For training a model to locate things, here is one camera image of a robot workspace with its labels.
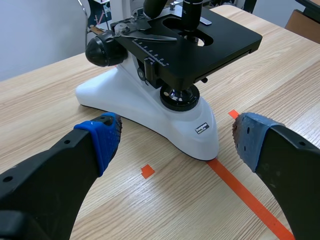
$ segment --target coarse focus knob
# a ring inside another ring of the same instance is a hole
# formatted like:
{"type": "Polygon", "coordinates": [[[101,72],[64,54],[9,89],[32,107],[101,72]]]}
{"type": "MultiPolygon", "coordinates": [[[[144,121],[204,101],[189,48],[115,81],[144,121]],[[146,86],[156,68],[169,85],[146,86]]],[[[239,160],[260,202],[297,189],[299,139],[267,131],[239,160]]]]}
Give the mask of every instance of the coarse focus knob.
{"type": "Polygon", "coordinates": [[[100,67],[121,64],[127,57],[127,50],[113,38],[110,30],[90,40],[85,56],[88,61],[100,67]]]}

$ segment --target orange tape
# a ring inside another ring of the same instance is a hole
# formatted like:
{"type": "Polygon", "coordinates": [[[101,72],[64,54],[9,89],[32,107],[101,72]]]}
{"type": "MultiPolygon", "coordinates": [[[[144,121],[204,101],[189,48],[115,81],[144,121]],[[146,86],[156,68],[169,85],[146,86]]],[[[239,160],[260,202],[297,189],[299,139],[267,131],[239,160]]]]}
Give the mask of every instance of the orange tape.
{"type": "Polygon", "coordinates": [[[233,119],[236,119],[239,116],[239,113],[236,110],[232,110],[228,113],[233,119]]]}
{"type": "Polygon", "coordinates": [[[141,175],[142,175],[145,179],[149,178],[152,174],[155,173],[155,170],[153,170],[153,168],[150,167],[149,164],[147,164],[147,165],[145,165],[144,167],[142,167],[142,168],[141,168],[141,171],[142,171],[142,172],[141,172],[141,175]]]}
{"type": "Polygon", "coordinates": [[[280,240],[295,239],[293,234],[216,158],[206,163],[280,240]]]}

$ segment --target microscope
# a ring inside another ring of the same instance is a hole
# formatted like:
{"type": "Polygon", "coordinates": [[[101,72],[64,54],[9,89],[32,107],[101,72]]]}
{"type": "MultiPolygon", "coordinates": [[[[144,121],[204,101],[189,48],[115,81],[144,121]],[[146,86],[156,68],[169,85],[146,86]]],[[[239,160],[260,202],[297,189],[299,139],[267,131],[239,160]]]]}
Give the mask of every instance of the microscope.
{"type": "Polygon", "coordinates": [[[116,67],[79,85],[76,97],[209,161],[219,151],[217,123],[195,84],[256,51],[262,36],[203,8],[203,0],[166,3],[110,1],[114,22],[89,42],[85,55],[97,66],[116,67]]]}

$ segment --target black microscope stage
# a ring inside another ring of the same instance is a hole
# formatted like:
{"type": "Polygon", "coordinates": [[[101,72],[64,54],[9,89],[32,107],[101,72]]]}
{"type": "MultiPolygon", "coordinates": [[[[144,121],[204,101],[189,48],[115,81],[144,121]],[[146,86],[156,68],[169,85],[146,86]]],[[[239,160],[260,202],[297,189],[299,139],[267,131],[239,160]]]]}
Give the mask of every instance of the black microscope stage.
{"type": "Polygon", "coordinates": [[[184,38],[181,19],[167,15],[150,20],[146,34],[177,38],[177,41],[150,41],[117,37],[116,40],[144,64],[153,78],[162,79],[181,91],[213,72],[256,51],[262,40],[258,33],[203,8],[201,16],[212,22],[199,24],[196,37],[204,46],[184,38]]]}

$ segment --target wood grain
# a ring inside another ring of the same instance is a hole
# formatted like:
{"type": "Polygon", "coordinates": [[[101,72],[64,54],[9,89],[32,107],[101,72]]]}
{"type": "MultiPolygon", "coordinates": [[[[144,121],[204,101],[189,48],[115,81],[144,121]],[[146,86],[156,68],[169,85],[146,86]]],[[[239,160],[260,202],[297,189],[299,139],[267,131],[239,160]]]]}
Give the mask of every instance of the wood grain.
{"type": "MultiPolygon", "coordinates": [[[[320,46],[232,6],[214,11],[263,35],[257,52],[197,84],[217,120],[218,158],[288,227],[267,187],[239,159],[228,112],[266,115],[320,147],[320,46]]],[[[100,115],[79,105],[75,88],[107,70],[81,54],[1,82],[0,172],[100,115]]],[[[124,119],[118,153],[85,198],[71,239],[277,238],[207,164],[124,119]],[[148,179],[141,175],[146,164],[155,170],[148,179]]]]}

